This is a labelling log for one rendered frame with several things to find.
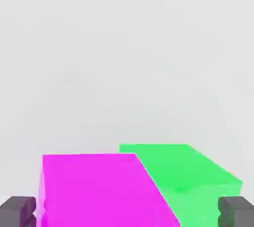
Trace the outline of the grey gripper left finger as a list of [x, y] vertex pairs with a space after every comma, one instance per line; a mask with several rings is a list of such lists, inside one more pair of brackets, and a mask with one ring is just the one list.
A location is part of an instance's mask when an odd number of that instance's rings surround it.
[[11, 196], [0, 206], [0, 227], [36, 227], [36, 198]]

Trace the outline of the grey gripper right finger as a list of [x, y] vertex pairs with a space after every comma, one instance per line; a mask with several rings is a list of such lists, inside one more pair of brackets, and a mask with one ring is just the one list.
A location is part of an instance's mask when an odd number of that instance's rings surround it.
[[218, 209], [218, 227], [254, 227], [254, 205], [244, 197], [220, 197]]

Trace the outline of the small green cube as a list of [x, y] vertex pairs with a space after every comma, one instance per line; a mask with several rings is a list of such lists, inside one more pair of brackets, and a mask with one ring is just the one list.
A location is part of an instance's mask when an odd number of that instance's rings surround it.
[[188, 144], [121, 144], [135, 153], [181, 227], [218, 227], [218, 199], [239, 196], [242, 181]]

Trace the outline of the small magenta cube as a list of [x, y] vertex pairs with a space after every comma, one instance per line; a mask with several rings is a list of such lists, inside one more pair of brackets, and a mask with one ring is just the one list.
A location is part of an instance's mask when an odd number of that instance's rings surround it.
[[41, 227], [180, 227], [136, 154], [43, 156]]

